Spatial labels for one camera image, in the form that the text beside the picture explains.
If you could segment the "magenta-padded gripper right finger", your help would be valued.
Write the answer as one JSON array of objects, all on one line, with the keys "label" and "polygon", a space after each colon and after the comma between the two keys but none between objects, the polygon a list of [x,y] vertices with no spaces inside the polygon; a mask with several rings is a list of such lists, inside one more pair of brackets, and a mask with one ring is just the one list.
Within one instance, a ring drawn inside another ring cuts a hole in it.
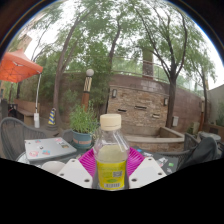
[{"label": "magenta-padded gripper right finger", "polygon": [[127,160],[127,176],[129,188],[135,189],[165,177],[166,173],[153,157],[144,157],[140,152],[131,148]]}]

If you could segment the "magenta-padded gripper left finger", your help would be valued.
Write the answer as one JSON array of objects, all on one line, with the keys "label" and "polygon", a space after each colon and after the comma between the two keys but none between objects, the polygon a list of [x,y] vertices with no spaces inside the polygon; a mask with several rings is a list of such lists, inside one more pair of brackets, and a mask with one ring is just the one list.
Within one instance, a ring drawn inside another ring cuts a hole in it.
[{"label": "magenta-padded gripper left finger", "polygon": [[98,179],[93,150],[87,151],[79,159],[70,159],[58,176],[78,186],[96,189]]}]

